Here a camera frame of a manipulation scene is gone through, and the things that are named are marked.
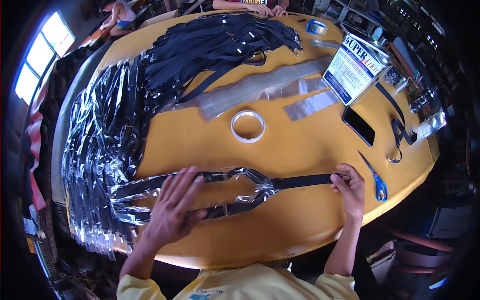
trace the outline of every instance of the black phone screen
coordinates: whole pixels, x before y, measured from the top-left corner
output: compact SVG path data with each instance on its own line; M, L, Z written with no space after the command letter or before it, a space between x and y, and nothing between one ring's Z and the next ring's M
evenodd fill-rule
M353 109L347 107L342 119L364 142L370 147L373 146L375 131Z

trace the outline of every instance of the seated person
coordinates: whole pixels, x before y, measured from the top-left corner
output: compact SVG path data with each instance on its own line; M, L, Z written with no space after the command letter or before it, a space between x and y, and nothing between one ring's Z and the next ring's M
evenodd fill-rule
M136 19L137 15L125 0L102 0L99 6L104 12L112 12L112 15L100 26L100 30L115 25L110 31L112 36L124 36L133 32L125 28Z
M264 16L288 16L289 0L213 0L216 10L247 9Z

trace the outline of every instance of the white tank top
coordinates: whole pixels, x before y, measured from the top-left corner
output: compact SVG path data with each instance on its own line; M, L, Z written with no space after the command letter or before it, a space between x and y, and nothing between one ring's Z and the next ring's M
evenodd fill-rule
M128 3L125 0L117 0L117 1L115 1L114 5L117 4L117 3L123 4L123 6L125 7L125 9L127 11L127 16L125 18L123 18L122 20L117 19L117 22L120 22L120 21L132 22L136 19L137 15L133 12L132 8L130 7L130 5L128 5Z

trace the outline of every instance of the super dikit can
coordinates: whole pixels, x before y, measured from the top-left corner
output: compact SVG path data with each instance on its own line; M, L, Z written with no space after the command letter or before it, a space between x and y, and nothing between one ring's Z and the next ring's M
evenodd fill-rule
M388 54L355 28L342 24L345 36L323 78L345 106L360 99L390 69Z

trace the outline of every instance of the masking tape roll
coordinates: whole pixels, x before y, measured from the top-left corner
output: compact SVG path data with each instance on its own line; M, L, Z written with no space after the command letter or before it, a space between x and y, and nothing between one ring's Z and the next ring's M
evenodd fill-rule
M251 138L251 139L246 139L246 138L243 138L243 137L239 136L238 133L235 132L235 129L233 129L233 125L235 124L235 122L238 119L240 119L241 117L245 117L245 116L255 117L260 122L260 124L262 125L262 133L260 133L257 137L254 137L254 138ZM263 134L265 132L265 121L257 112L255 112L253 110L242 110L241 112L237 113L233 117L232 123L230 124L230 127L232 129L233 136L237 140L239 140L242 143L251 144L251 143L255 143L256 141L260 140L260 138L263 136Z
M328 31L327 25L315 19L311 19L310 22L308 22L307 24L306 32L324 35L327 33L327 31Z

